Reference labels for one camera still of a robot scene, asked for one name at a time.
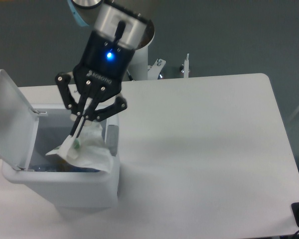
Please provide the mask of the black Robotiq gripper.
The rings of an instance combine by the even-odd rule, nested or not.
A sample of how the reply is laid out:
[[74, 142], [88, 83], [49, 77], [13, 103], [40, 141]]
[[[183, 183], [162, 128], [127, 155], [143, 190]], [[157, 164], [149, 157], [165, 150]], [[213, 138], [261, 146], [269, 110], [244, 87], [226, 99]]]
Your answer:
[[[122, 80], [128, 65], [134, 56], [134, 49], [127, 49], [110, 40], [106, 40], [96, 31], [92, 31], [78, 65], [73, 69], [74, 81], [80, 93], [79, 102], [75, 102], [69, 89], [72, 79], [70, 73], [58, 73], [55, 82], [66, 109], [71, 111], [74, 124], [70, 134], [61, 144], [57, 154], [64, 160], [79, 136], [83, 126], [98, 122], [105, 128], [101, 136], [109, 147], [110, 153], [118, 153], [119, 126], [116, 114], [127, 109], [126, 99], [118, 95], [122, 89]], [[87, 99], [92, 101], [84, 111]], [[99, 108], [98, 104], [115, 97], [113, 104]]]

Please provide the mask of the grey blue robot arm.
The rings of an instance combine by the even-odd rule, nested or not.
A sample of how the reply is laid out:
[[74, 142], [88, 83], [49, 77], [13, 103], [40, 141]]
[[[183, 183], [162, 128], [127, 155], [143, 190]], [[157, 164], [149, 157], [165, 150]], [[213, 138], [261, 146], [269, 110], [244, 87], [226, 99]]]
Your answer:
[[66, 109], [74, 117], [70, 134], [57, 154], [66, 159], [86, 121], [101, 122], [125, 110], [122, 80], [148, 20], [113, 0], [103, 1], [79, 63], [55, 76]]

